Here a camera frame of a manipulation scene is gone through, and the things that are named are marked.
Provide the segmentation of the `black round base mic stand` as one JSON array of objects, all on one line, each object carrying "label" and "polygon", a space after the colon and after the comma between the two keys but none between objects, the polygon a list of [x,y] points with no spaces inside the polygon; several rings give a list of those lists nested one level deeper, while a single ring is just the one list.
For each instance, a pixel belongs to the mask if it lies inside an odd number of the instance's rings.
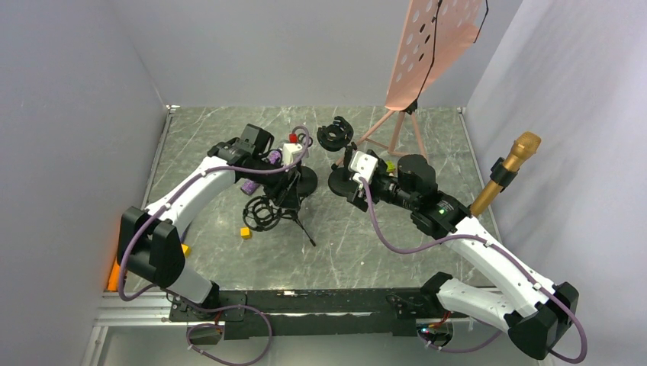
[{"label": "black round base mic stand", "polygon": [[318,186],[318,178],[316,172],[307,167],[300,167],[300,177],[297,182],[297,193],[299,197],[308,197],[312,195]]}]

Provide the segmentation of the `black tripod mic stand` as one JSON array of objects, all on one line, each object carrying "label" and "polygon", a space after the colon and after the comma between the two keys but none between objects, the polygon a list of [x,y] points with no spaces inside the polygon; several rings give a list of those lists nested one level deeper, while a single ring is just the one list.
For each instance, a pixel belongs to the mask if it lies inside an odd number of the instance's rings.
[{"label": "black tripod mic stand", "polygon": [[299,210],[276,207],[268,197],[257,196],[250,199],[243,208],[243,222],[253,232],[267,232],[273,230],[281,220],[289,220],[299,226],[306,234],[313,247],[317,244],[301,222]]}]

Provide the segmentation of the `orange microphone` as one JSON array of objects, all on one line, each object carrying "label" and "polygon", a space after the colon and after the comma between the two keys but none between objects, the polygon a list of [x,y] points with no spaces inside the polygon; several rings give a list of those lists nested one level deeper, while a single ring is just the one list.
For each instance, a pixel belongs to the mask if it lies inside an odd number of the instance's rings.
[{"label": "orange microphone", "polygon": [[118,290],[118,283],[119,283],[119,273],[120,273],[120,265],[117,263],[117,259],[115,258],[113,261],[113,265],[110,271],[110,274],[108,276],[108,282],[106,284],[106,291],[108,292],[117,292]]}]

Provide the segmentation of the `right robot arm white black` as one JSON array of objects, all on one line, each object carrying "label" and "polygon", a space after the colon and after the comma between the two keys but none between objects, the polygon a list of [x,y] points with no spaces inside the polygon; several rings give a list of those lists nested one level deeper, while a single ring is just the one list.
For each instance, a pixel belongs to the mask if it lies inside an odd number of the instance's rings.
[{"label": "right robot arm white black", "polygon": [[[369,214],[386,248],[409,255],[445,246],[468,260],[499,290],[495,294],[438,272],[420,289],[420,303],[427,315],[436,317],[448,311],[470,316],[507,334],[521,352],[538,360],[553,355],[577,364],[586,358],[587,336],[576,317],[577,289],[568,282],[556,284],[506,249],[469,207],[438,189],[436,172],[424,157],[401,157],[395,176],[388,174],[385,161],[372,151],[355,151],[344,164],[351,183],[347,200]],[[409,249],[391,244],[375,213],[380,202],[408,210],[415,227],[432,237],[432,242]]]}]

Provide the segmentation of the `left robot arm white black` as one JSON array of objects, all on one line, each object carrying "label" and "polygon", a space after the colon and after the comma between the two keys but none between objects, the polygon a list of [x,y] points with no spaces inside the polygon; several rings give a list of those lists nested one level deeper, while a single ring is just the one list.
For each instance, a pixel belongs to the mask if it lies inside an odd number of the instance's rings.
[{"label": "left robot arm white black", "polygon": [[198,167],[169,193],[143,209],[129,207],[121,217],[116,260],[119,265],[117,292],[123,301],[139,297],[127,294],[126,276],[135,274],[189,303],[189,310],[201,320],[213,318],[220,306],[217,283],[197,273],[182,251],[180,236],[197,215],[240,179],[265,188],[278,189],[281,196],[299,202],[295,187],[301,161],[311,146],[309,131],[296,126],[281,148],[291,162],[269,163],[274,136],[247,124],[239,137],[212,146]]}]

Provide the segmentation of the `gold microphone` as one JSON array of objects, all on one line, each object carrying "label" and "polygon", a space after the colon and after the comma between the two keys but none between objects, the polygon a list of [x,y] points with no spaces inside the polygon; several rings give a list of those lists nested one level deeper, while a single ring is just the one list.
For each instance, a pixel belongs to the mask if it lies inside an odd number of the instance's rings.
[{"label": "gold microphone", "polygon": [[471,215],[480,216],[494,199],[516,178],[521,165],[536,154],[542,139],[529,131],[517,137],[505,158],[492,166],[490,179],[470,206]]}]

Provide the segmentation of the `pink music stand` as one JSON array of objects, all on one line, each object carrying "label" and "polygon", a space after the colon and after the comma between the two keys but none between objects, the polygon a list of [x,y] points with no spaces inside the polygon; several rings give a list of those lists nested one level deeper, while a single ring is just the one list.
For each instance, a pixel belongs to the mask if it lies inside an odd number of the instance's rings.
[{"label": "pink music stand", "polygon": [[386,113],[356,144],[371,143],[391,156],[396,150],[405,117],[410,117],[420,154],[427,157],[417,119],[420,96],[476,41],[476,21],[489,3],[478,0],[411,1],[385,99]]}]

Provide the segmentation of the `yellow cube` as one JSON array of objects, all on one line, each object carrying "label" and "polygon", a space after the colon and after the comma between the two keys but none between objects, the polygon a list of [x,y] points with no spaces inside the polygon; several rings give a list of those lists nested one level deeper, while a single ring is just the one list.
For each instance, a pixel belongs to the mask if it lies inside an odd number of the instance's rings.
[{"label": "yellow cube", "polygon": [[251,239],[252,236],[253,236],[253,232],[249,227],[240,228],[240,237],[242,239]]},{"label": "yellow cube", "polygon": [[191,253],[191,248],[187,246],[186,244],[181,244],[182,247],[182,253],[185,257],[188,257]]}]

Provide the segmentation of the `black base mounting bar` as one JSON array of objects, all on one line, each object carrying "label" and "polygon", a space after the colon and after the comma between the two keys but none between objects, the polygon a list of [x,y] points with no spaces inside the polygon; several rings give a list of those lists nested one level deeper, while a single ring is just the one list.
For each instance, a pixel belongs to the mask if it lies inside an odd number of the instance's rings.
[{"label": "black base mounting bar", "polygon": [[417,325],[446,311],[417,287],[294,291],[221,291],[221,314],[207,315],[174,299],[172,323],[224,324],[226,340],[265,336],[328,336],[388,333],[415,336]]}]

